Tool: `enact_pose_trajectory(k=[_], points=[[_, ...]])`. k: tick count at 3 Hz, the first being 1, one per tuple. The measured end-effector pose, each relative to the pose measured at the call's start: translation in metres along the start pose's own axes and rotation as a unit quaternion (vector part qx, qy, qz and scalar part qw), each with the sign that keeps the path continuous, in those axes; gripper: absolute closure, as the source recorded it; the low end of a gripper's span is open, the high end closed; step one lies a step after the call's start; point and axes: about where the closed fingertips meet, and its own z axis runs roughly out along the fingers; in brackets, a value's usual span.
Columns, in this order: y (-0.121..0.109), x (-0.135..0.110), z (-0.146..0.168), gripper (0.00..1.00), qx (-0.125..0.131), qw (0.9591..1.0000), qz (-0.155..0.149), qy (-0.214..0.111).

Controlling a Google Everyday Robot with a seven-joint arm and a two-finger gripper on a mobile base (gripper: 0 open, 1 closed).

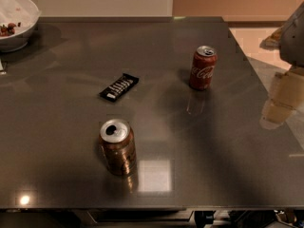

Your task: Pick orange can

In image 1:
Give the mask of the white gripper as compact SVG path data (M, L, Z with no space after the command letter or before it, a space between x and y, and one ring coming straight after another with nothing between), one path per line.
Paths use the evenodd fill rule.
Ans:
M274 100L268 99L261 112L260 125L268 130L282 126L304 103L304 68L293 67L285 73L275 75Z

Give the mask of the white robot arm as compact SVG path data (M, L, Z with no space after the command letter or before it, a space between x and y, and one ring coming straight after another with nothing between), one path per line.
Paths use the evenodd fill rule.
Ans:
M304 2L283 25L278 48L291 68L273 77L260 119L266 129L281 126L304 103Z

